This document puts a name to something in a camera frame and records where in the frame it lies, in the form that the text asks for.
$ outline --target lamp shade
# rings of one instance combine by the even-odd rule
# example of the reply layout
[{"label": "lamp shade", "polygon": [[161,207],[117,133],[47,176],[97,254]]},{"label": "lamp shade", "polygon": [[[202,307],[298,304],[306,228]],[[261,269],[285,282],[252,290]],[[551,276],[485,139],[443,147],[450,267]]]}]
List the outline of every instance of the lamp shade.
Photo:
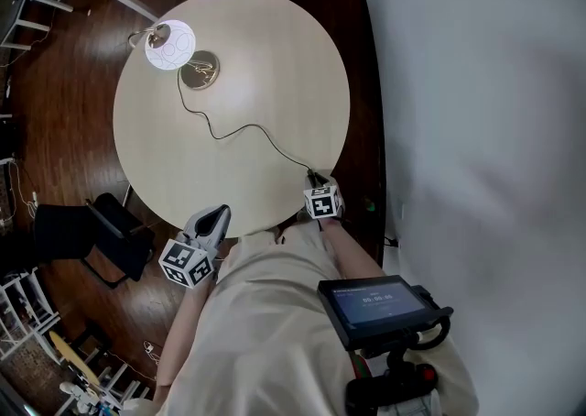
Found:
[{"label": "lamp shade", "polygon": [[168,25],[170,35],[162,46],[154,48],[145,40],[148,61],[163,71],[173,71],[187,63],[195,52],[195,34],[190,26],[179,20],[166,20],[159,25]]}]

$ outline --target power cord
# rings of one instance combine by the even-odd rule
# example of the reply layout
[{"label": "power cord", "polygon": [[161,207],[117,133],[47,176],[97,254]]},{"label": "power cord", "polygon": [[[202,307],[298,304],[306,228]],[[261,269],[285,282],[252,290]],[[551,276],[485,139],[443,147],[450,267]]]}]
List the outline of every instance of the power cord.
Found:
[{"label": "power cord", "polygon": [[248,125],[244,125],[244,126],[240,126],[238,129],[235,129],[234,131],[232,131],[231,133],[228,133],[225,136],[221,136],[221,137],[217,137],[216,135],[213,134],[213,129],[212,129],[212,123],[210,122],[210,118],[204,113],[204,112],[199,112],[199,111],[195,111],[195,110],[190,110],[186,105],[185,105],[185,100],[183,100],[183,92],[181,91],[181,85],[179,83],[179,71],[177,71],[177,88],[179,90],[179,96],[181,97],[181,103],[183,104],[183,108],[186,109],[186,111],[188,111],[189,113],[193,113],[194,115],[202,115],[205,120],[208,123],[208,128],[210,129],[210,134],[212,135],[212,137],[219,141],[221,139],[226,139],[227,137],[230,137],[240,131],[242,131],[243,129],[246,129],[248,127],[257,127],[258,129],[260,129],[263,133],[265,133],[266,138],[268,139],[268,142],[271,143],[271,146],[273,146],[273,148],[275,148],[275,150],[281,154],[285,159],[288,159],[290,161],[292,161],[293,163],[296,163],[298,165],[300,165],[301,167],[305,167],[307,170],[311,170],[311,167],[309,165],[306,165],[302,162],[297,162],[296,160],[292,159],[291,157],[289,157],[288,155],[286,155],[284,152],[282,152],[273,142],[273,139],[271,139],[271,136],[268,135],[268,133],[266,132],[266,129],[264,129],[262,126],[257,125],[256,123],[249,123]]},{"label": "power cord", "polygon": [[152,377],[149,377],[149,376],[146,376],[145,374],[143,374],[143,373],[141,373],[141,372],[138,372],[138,370],[136,370],[134,367],[132,367],[130,364],[128,364],[128,363],[127,363],[125,360],[123,360],[123,358],[122,358],[122,357],[120,357],[120,356],[118,356],[118,355],[114,354],[112,351],[108,351],[108,354],[109,354],[110,356],[114,356],[114,357],[115,357],[116,359],[118,359],[120,362],[123,362],[123,363],[125,363],[127,366],[129,366],[131,369],[133,369],[133,370],[134,370],[134,371],[135,371],[135,372],[136,372],[136,373],[137,373],[139,376],[142,376],[142,377],[144,377],[144,378],[148,378],[149,380],[152,380],[153,382],[157,382],[157,381],[156,381],[154,378],[152,378]]},{"label": "power cord", "polygon": [[16,215],[16,209],[18,208],[18,204],[16,203],[15,186],[12,182],[12,172],[10,171],[10,166],[12,165],[16,167],[16,185],[18,188],[18,194],[20,195],[20,200],[27,207],[28,215],[31,219],[35,219],[35,216],[37,215],[37,194],[33,192],[33,201],[25,201],[25,197],[22,195],[22,189],[20,188],[20,171],[18,169],[18,164],[16,162],[10,161],[8,162],[8,178],[10,180],[10,191],[12,192],[12,199],[14,201],[15,211],[12,213],[10,217],[7,217],[6,219],[0,219],[0,226],[4,226],[7,222],[12,221],[12,219],[14,219]]},{"label": "power cord", "polygon": [[[343,219],[341,217],[338,216],[334,216],[334,217],[329,217],[329,219],[333,219],[334,221],[338,221],[340,222],[340,224],[350,224],[350,225],[354,225],[353,222],[349,221],[348,219]],[[393,248],[398,248],[399,247],[399,241],[396,238],[389,238],[385,235],[385,242],[384,242],[385,246],[392,246]]]},{"label": "power cord", "polygon": [[145,347],[145,352],[148,358],[151,361],[155,362],[155,365],[158,366],[158,361],[160,361],[161,357],[158,354],[153,353],[155,350],[155,345],[153,345],[150,341],[143,341],[143,346]]},{"label": "power cord", "polygon": [[30,186],[32,186],[32,187],[33,187],[33,190],[34,190],[35,192],[39,192],[39,191],[40,191],[40,189],[39,189],[39,188],[38,188],[38,186],[35,184],[35,182],[33,181],[33,179],[32,179],[32,178],[30,178],[30,174],[28,173],[27,167],[25,167],[24,160],[22,160],[22,159],[21,159],[21,160],[19,160],[19,159],[16,159],[16,163],[18,163],[18,161],[20,161],[20,162],[21,162],[21,167],[20,167],[20,168],[21,168],[21,169],[22,169],[22,170],[25,172],[25,175],[27,175],[28,181],[30,181]]}]

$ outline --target table lamp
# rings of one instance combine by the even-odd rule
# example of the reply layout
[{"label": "table lamp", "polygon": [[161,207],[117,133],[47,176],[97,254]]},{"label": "table lamp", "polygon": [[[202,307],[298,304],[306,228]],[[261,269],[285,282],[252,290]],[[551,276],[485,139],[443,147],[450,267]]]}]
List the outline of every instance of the table lamp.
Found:
[{"label": "table lamp", "polygon": [[181,80],[192,90],[202,90],[214,83],[220,73],[220,61],[211,51],[195,50],[195,34],[190,26],[179,20],[165,20],[160,24],[136,31],[128,37],[147,33],[145,54],[148,61],[162,71],[179,69]]}]

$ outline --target wooden floor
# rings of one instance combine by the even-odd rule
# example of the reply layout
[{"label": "wooden floor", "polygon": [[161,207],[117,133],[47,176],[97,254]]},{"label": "wooden floor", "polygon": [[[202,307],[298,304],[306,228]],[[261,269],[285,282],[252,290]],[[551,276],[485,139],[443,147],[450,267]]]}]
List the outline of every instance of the wooden floor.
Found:
[{"label": "wooden floor", "polygon": [[[143,1],[163,14],[186,0]],[[384,140],[378,70],[365,4],[363,0],[291,1],[320,21],[342,55],[352,104],[348,137],[334,175],[347,203],[349,230],[374,257],[380,257]],[[65,2],[76,11],[58,11],[49,37],[12,68],[9,104],[26,133],[20,156],[42,203],[79,205],[103,192],[122,201],[127,182],[114,147],[114,94],[130,53],[126,37],[149,24],[114,0]],[[52,12],[50,7],[33,5],[27,18],[48,23]],[[19,39],[30,36],[23,33]],[[23,192],[30,194],[32,183],[24,176],[22,181]],[[157,220],[136,196],[129,209],[147,223]],[[29,222],[22,204],[17,222],[21,228]],[[165,223],[154,230],[158,248],[176,232]],[[97,254],[92,263],[112,279],[119,274]],[[115,353],[143,373],[155,375],[143,340],[163,345],[184,291],[164,278],[156,261],[147,265],[139,282],[127,281],[117,290],[103,287],[73,260],[53,262],[42,269],[41,276],[63,317],[68,338],[81,332],[86,318],[92,319],[112,338]]]}]

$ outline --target round table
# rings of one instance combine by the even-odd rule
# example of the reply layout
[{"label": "round table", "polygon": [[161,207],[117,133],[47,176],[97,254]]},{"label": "round table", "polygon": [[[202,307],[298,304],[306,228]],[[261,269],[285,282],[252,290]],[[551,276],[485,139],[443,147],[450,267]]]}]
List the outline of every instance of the round table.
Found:
[{"label": "round table", "polygon": [[[220,74],[204,90],[180,82],[189,109],[206,112],[216,136],[247,123],[290,157],[334,168],[350,113],[340,53],[308,12],[288,0],[189,0],[159,21],[190,25],[196,49],[214,52]],[[177,71],[161,71],[144,40],[126,62],[114,102],[114,140],[135,192],[178,228],[228,204],[228,236],[270,228],[303,206],[307,170],[280,156],[256,127],[221,141],[183,108]]]}]

